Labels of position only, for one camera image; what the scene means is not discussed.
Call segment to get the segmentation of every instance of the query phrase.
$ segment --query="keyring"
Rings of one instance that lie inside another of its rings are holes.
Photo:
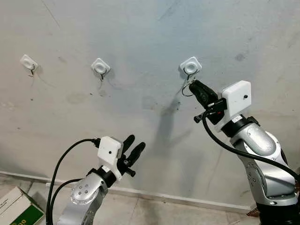
[[[100,74],[101,75],[100,80],[103,81],[103,74],[105,74],[107,72],[107,69],[105,68],[105,71],[103,73],[98,73],[97,70],[96,70],[96,68],[94,68],[94,71],[95,71],[96,74]]]
[[[34,69],[35,69],[36,67],[35,67],[35,65],[34,64],[32,64],[32,69],[30,70],[30,72],[31,72],[31,75],[29,75],[29,76],[31,76],[31,77],[33,77],[33,71],[34,71]]]
[[[189,74],[189,75],[187,76],[187,79],[186,79],[185,82],[184,82],[183,88],[181,89],[181,93],[182,93],[182,95],[185,96],[185,97],[191,97],[191,96],[194,95],[194,94],[186,95],[186,94],[183,93],[184,89],[185,89],[186,87],[188,87],[190,84],[192,84],[192,83],[196,80],[196,78],[195,78],[195,76],[194,76],[193,80],[189,82],[190,76],[191,76],[191,75],[194,75],[194,74],[195,74],[195,73]]]

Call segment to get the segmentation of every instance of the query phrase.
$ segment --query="black cable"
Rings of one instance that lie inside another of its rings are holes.
[[[81,179],[68,180],[67,182],[61,184],[61,185],[57,188],[57,190],[54,192],[53,197],[52,197],[52,200],[51,200],[50,208],[49,208],[49,218],[51,218],[51,220],[52,220],[52,218],[53,218],[53,206],[54,206],[54,201],[55,201],[55,198],[56,198],[57,194],[59,193],[59,191],[60,191],[64,186],[66,186],[67,184],[73,183],[73,182],[78,182],[78,181],[80,181],[80,180],[81,180]]]
[[[52,217],[49,217],[49,213],[50,213],[50,204],[51,204],[51,196],[52,196],[52,191],[53,191],[53,186],[54,186],[54,182],[55,182],[55,177],[58,171],[58,168],[60,166],[60,163],[62,162],[63,158],[69,153],[69,151],[71,151],[72,148],[74,148],[75,146],[77,146],[78,144],[82,143],[82,142],[95,142],[95,139],[82,139],[76,143],[74,143],[70,148],[68,148],[68,150],[65,151],[65,153],[60,157],[60,159],[57,162],[57,165],[54,169],[54,173],[52,176],[52,180],[51,180],[51,184],[50,184],[50,188],[49,188],[49,194],[48,194],[48,200],[47,200],[47,207],[46,207],[46,224],[47,225],[53,225],[53,221],[52,221]]]
[[[276,166],[284,171],[286,171],[287,173],[289,173],[290,175],[292,175],[295,180],[297,181],[300,181],[300,176],[295,173],[293,170],[291,170],[290,168],[278,163],[278,162],[275,162],[273,160],[270,160],[270,159],[267,159],[267,158],[264,158],[264,157],[261,157],[261,156],[256,156],[256,155],[253,155],[253,154],[250,154],[250,153],[247,153],[247,152],[243,152],[243,151],[240,151],[240,150],[237,150],[235,148],[232,148],[228,145],[226,145],[225,143],[223,143],[221,140],[219,140],[213,133],[212,131],[210,130],[210,128],[208,127],[207,125],[207,121],[206,121],[206,117],[207,117],[207,111],[205,111],[203,113],[203,116],[202,116],[202,122],[203,122],[203,126],[206,130],[206,132],[208,133],[208,135],[218,144],[220,145],[221,147],[223,147],[224,149],[232,152],[232,153],[235,153],[237,155],[240,155],[240,156],[243,156],[243,157],[247,157],[247,158],[252,158],[252,159],[255,159],[255,160],[258,160],[258,161],[261,161],[261,162],[264,162],[264,163],[268,163],[268,164],[271,164],[273,166]]]
[[[298,207],[299,207],[299,209],[300,209],[300,192],[299,192],[299,194],[298,194]]]

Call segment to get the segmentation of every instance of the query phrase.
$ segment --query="adhesive wall hook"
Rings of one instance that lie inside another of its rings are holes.
[[[30,71],[29,76],[33,76],[33,72],[37,69],[38,64],[28,55],[23,55],[20,59],[21,64]]]
[[[202,69],[201,64],[197,60],[195,56],[185,60],[183,63],[179,65],[181,70],[187,75],[187,78],[184,80],[181,93],[183,96],[190,97],[193,96],[193,94],[186,95],[184,93],[184,90],[186,87],[188,87],[191,83],[195,81],[196,74]]]
[[[110,71],[110,66],[107,65],[102,59],[97,58],[91,65],[96,76],[103,80],[104,76]]]

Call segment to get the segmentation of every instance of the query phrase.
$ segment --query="cardboard box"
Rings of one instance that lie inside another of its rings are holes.
[[[34,225],[43,215],[34,200],[18,187],[0,199],[0,225]]]

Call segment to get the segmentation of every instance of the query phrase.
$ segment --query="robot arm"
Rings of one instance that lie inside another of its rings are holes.
[[[251,105],[249,82],[237,82],[218,95],[197,80],[189,89],[206,109],[204,116],[207,115],[218,132],[223,131],[230,137],[236,150],[288,166],[276,137],[264,131],[253,117],[246,119],[242,115],[242,111]],[[202,119],[203,114],[194,117],[197,123]],[[274,165],[238,156],[246,169],[261,224],[300,224],[294,177]]]
[[[108,188],[115,181],[121,180],[124,173],[130,174],[132,177],[135,175],[135,171],[130,167],[139,158],[145,148],[145,143],[137,145],[126,158],[124,153],[134,139],[133,135],[124,142],[108,136],[101,138],[98,149],[100,168],[92,169],[84,179],[75,184],[70,200],[57,225],[93,224],[94,216],[101,206]]]

